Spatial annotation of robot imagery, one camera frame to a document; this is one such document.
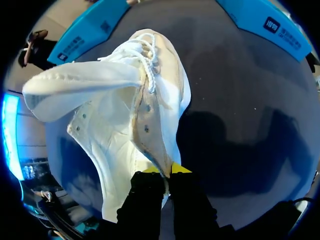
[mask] blue light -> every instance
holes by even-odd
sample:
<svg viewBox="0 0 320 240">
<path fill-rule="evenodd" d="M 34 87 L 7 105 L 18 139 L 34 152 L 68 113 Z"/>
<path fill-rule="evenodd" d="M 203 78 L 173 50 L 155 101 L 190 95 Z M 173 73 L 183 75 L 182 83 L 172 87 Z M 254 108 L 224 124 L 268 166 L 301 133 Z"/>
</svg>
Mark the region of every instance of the blue light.
<svg viewBox="0 0 320 240">
<path fill-rule="evenodd" d="M 20 188 L 21 188 L 21 202 L 23 202 L 24 201 L 24 189 L 22 188 L 22 184 L 21 184 L 21 182 L 19 181 L 19 184 L 20 184 Z"/>
<path fill-rule="evenodd" d="M 3 148 L 8 168 L 19 181 L 23 181 L 16 132 L 18 103 L 18 96 L 4 94 L 2 103 Z"/>
</svg>

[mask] person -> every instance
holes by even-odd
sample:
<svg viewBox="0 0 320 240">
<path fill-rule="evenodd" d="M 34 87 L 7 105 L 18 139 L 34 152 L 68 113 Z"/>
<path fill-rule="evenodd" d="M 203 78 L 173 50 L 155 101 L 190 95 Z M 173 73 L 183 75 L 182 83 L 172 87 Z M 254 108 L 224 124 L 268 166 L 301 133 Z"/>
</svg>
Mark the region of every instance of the person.
<svg viewBox="0 0 320 240">
<path fill-rule="evenodd" d="M 52 194 L 49 191 L 33 191 L 35 195 L 42 197 L 42 198 L 47 198 L 49 201 L 52 200 Z"/>
<path fill-rule="evenodd" d="M 56 66 L 48 61 L 48 57 L 57 41 L 45 39 L 47 35 L 48 31 L 45 29 L 30 33 L 27 43 L 18 57 L 18 63 L 22 68 L 33 64 L 45 71 Z"/>
<path fill-rule="evenodd" d="M 89 3 L 89 7 L 91 7 L 92 4 L 95 4 L 96 2 L 98 2 L 98 0 L 84 0 L 84 1 Z M 130 6 L 133 6 L 140 2 L 141 0 L 126 0 L 126 3 L 129 4 Z"/>
</svg>

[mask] white sneaker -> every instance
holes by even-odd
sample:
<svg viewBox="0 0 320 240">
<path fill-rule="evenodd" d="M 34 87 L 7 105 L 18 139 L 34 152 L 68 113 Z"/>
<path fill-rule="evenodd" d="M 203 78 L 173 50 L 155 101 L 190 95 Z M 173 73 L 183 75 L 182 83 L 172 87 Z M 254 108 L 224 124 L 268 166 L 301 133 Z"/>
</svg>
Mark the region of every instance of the white sneaker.
<svg viewBox="0 0 320 240">
<path fill-rule="evenodd" d="M 191 91 L 173 45 L 150 29 L 99 60 L 49 69 L 28 81 L 23 95 L 42 121 L 81 106 L 67 131 L 97 168 L 102 217 L 117 222 L 136 171 L 153 163 L 170 177 L 172 162 L 181 164 L 176 133 Z"/>
</svg>

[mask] qr code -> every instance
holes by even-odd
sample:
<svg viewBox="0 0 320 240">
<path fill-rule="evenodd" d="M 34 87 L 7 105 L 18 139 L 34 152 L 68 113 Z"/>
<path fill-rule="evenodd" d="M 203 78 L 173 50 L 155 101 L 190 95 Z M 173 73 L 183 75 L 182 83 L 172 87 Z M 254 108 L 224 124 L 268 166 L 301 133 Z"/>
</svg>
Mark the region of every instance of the qr code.
<svg viewBox="0 0 320 240">
<path fill-rule="evenodd" d="M 103 23 L 101 24 L 100 28 L 102 29 L 102 31 L 104 31 L 106 34 L 108 34 L 110 32 L 110 25 L 106 22 L 103 21 Z"/>
</svg>

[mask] logo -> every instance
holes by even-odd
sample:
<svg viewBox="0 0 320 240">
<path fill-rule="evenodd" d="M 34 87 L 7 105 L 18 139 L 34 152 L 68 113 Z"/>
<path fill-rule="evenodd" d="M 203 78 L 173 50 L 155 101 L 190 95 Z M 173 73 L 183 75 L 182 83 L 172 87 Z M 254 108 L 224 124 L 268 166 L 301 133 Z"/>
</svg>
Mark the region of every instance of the logo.
<svg viewBox="0 0 320 240">
<path fill-rule="evenodd" d="M 274 20 L 272 17 L 268 16 L 263 27 L 267 29 L 269 32 L 275 34 L 280 27 L 280 23 Z"/>
<path fill-rule="evenodd" d="M 64 55 L 63 53 L 59 53 L 58 59 L 65 62 L 68 59 L 68 56 Z"/>
</svg>

